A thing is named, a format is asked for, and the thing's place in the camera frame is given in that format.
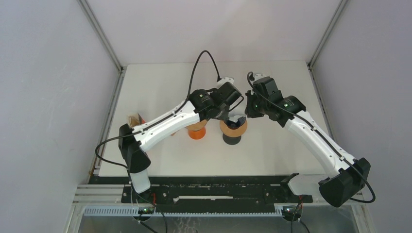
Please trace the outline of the white paper coffee filter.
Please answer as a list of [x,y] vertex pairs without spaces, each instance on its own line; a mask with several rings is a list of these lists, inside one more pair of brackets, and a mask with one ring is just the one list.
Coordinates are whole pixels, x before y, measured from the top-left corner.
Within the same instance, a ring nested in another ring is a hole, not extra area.
[[246,116],[245,115],[235,115],[235,116],[230,116],[229,120],[236,122],[238,119],[244,120],[246,122]]

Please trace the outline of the wooden dripper ring holder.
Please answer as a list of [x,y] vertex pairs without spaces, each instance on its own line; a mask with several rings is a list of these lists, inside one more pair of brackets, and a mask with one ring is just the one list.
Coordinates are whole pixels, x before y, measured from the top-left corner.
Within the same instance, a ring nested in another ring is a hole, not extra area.
[[199,130],[201,130],[202,128],[205,127],[207,122],[208,122],[207,120],[202,120],[202,121],[197,122],[195,124],[191,124],[191,125],[186,126],[186,129],[189,130],[189,131],[199,131]]

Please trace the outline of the red black carafe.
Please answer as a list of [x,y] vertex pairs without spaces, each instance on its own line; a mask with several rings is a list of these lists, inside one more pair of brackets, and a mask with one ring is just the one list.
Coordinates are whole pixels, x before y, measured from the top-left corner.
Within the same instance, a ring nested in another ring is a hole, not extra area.
[[241,141],[241,136],[230,137],[230,136],[223,134],[223,141],[228,145],[236,145]]

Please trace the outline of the orange glass carafe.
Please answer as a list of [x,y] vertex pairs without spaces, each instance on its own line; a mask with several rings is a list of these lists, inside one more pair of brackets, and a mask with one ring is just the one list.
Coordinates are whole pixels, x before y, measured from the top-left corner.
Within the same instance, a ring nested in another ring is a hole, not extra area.
[[200,140],[205,136],[205,134],[206,134],[206,128],[205,127],[201,128],[199,130],[196,130],[196,131],[188,130],[188,135],[193,140]]

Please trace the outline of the orange coffee filter box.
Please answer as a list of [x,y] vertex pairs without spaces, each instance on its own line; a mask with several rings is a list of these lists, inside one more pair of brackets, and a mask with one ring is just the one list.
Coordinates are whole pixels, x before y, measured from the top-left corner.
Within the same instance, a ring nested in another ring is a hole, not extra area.
[[145,123],[144,119],[141,117],[139,113],[129,114],[127,119],[128,119],[128,125],[131,128]]

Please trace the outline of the blue glass dripper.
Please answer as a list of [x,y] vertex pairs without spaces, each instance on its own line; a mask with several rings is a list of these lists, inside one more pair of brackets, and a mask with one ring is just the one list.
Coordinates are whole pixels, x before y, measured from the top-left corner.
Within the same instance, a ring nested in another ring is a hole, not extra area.
[[227,120],[224,123],[231,130],[235,130],[235,129],[238,129],[239,127],[241,127],[244,124],[244,122],[245,122],[244,120],[241,120],[239,118],[236,122],[231,121],[231,120]]

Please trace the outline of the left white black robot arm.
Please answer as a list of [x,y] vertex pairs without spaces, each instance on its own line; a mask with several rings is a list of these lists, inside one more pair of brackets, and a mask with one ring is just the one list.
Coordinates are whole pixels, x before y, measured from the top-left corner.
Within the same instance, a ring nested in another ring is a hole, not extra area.
[[225,82],[210,91],[194,90],[180,105],[145,124],[121,126],[118,147],[126,162],[133,196],[140,202],[147,202],[152,196],[148,175],[151,160],[147,151],[189,125],[210,119],[228,119],[231,105],[243,99],[242,93],[232,83]]

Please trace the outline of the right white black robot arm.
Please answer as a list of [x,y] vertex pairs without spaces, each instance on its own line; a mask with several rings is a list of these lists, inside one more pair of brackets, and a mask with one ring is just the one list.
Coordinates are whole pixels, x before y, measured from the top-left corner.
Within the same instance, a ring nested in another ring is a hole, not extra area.
[[356,159],[342,149],[318,126],[297,97],[282,95],[272,77],[249,72],[246,79],[251,87],[246,92],[246,116],[268,116],[277,122],[299,139],[325,171],[324,175],[290,175],[280,190],[283,200],[293,202],[300,195],[321,196],[334,207],[348,200],[361,203],[376,200],[367,180],[371,165],[365,158]]

